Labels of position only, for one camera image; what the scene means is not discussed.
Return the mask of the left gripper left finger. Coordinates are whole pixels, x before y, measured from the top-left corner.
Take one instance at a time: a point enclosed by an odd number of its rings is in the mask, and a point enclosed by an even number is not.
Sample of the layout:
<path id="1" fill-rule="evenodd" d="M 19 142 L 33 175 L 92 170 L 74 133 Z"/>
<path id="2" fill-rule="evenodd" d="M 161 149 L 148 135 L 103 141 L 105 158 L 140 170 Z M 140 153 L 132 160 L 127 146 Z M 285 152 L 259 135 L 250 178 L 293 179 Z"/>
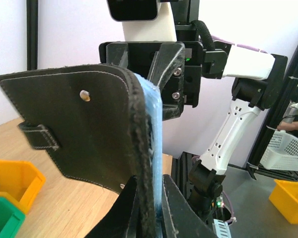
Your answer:
<path id="1" fill-rule="evenodd" d="M 139 218 L 137 179 L 130 177 L 105 217 L 86 235 L 87 238 L 135 238 Z"/>

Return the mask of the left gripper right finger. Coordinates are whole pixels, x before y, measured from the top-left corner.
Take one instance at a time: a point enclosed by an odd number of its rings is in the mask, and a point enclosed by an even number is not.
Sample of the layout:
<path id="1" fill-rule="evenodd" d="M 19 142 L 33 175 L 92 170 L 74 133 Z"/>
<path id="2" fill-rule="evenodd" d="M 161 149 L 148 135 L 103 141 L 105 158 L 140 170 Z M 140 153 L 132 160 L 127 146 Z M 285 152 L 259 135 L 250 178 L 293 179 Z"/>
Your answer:
<path id="1" fill-rule="evenodd" d="M 164 238 L 215 238 L 194 213 L 170 175 L 163 175 L 162 236 Z"/>

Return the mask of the black leather card holder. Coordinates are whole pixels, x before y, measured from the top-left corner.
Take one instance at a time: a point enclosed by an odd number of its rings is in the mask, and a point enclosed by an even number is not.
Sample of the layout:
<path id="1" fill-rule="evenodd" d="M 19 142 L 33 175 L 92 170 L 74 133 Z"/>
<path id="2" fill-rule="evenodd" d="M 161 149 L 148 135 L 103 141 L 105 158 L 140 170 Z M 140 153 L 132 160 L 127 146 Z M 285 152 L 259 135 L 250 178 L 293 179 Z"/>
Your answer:
<path id="1" fill-rule="evenodd" d="M 90 64 L 0 75 L 0 88 L 23 118 L 19 129 L 33 149 L 45 150 L 63 176 L 120 195 L 137 179 L 136 238 L 162 237 L 149 112 L 136 73 Z"/>

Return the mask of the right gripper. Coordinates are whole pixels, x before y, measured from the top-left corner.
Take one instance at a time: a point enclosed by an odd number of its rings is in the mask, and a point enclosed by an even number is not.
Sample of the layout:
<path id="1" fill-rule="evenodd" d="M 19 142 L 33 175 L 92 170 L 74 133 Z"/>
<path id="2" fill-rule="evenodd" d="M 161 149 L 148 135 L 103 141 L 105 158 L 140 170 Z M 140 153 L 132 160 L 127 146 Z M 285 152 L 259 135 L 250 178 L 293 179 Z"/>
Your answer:
<path id="1" fill-rule="evenodd" d="M 197 107 L 201 77 L 220 78 L 227 53 L 204 49 L 198 41 L 105 42 L 99 57 L 101 63 L 127 68 L 157 86 L 166 121 L 180 117 L 184 105 Z"/>

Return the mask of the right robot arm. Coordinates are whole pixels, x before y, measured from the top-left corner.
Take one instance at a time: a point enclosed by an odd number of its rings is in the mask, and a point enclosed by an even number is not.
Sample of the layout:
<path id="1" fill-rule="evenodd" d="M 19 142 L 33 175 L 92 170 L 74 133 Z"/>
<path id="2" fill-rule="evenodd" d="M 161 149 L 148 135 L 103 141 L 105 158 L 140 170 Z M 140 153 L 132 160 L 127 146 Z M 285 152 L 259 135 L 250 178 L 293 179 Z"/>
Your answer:
<path id="1" fill-rule="evenodd" d="M 184 105 L 197 106 L 202 77 L 235 78 L 226 118 L 189 173 L 189 204 L 210 225 L 221 206 L 218 198 L 232 153 L 248 125 L 275 103 L 287 58 L 213 38 L 198 19 L 197 0 L 110 0 L 107 5 L 111 17 L 123 24 L 125 39 L 101 44 L 100 59 L 135 72 L 143 87 L 157 209 L 162 197 L 162 121 L 179 117 Z"/>

